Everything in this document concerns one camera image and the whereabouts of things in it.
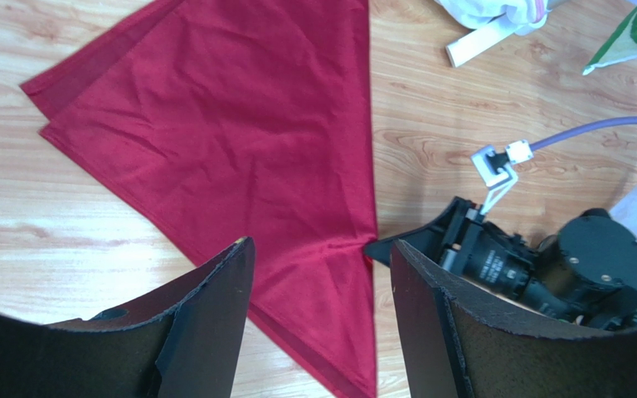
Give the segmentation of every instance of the camera lens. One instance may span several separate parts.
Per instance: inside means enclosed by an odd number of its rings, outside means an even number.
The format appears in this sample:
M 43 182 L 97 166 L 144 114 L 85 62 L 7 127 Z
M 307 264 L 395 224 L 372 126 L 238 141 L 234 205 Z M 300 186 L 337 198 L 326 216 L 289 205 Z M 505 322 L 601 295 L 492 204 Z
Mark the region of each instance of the camera lens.
M 516 244 L 491 226 L 478 237 L 463 276 L 493 293 L 516 300 L 529 281 L 529 264 L 513 255 L 518 252 L 518 248 L 513 247 Z

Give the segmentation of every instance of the white cable clip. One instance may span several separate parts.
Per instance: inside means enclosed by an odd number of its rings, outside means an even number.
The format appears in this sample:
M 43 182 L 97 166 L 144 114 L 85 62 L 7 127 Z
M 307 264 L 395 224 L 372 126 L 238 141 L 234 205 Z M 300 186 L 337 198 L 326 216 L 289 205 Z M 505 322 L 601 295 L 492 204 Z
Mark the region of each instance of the white cable clip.
M 518 175 L 509 163 L 498 167 L 497 170 L 493 169 L 492 164 L 488 160 L 489 157 L 493 156 L 495 156 L 495 147 L 488 145 L 470 157 L 471 162 L 475 165 L 475 169 L 478 170 L 478 174 L 483 178 L 485 186 L 488 187 L 488 195 L 480 207 L 480 214 L 482 215 L 488 213 L 518 182 Z

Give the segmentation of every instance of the white connector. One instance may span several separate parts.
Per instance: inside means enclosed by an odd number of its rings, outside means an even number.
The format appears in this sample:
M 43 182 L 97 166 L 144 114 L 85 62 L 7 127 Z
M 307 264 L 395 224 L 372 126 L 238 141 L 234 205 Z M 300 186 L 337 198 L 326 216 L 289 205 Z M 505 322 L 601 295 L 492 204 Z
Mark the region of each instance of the white connector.
M 526 139 L 516 141 L 505 147 L 505 153 L 508 154 L 510 164 L 518 164 L 526 162 L 534 157 L 532 149 L 529 147 L 529 143 Z
M 518 182 L 518 174 L 509 163 L 505 163 L 498 169 L 493 169 L 489 158 L 495 156 L 495 147 L 488 145 L 471 155 L 475 169 L 478 170 L 485 186 L 488 187 L 488 195 L 480 207 L 480 214 L 486 214 L 502 199 L 510 189 Z

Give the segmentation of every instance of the black mechanical part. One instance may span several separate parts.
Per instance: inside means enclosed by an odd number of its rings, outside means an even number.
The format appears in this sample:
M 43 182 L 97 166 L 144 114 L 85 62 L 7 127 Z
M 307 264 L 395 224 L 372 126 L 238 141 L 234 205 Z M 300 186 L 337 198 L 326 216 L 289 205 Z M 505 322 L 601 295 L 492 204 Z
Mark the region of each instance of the black mechanical part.
M 485 221 L 456 197 L 431 223 L 379 240 L 368 256 L 389 266 L 404 240 L 443 269 L 551 318 L 590 328 L 637 326 L 637 240 L 604 209 L 584 211 L 538 248 Z

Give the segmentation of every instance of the white plastic tab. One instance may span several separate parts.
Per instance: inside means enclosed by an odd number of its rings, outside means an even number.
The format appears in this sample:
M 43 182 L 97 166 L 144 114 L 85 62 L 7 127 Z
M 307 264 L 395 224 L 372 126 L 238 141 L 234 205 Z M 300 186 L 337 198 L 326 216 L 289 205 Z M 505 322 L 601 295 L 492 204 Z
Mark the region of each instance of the white plastic tab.
M 534 157 L 526 139 L 509 144 L 505 147 L 505 152 L 508 154 L 511 164 L 526 162 Z

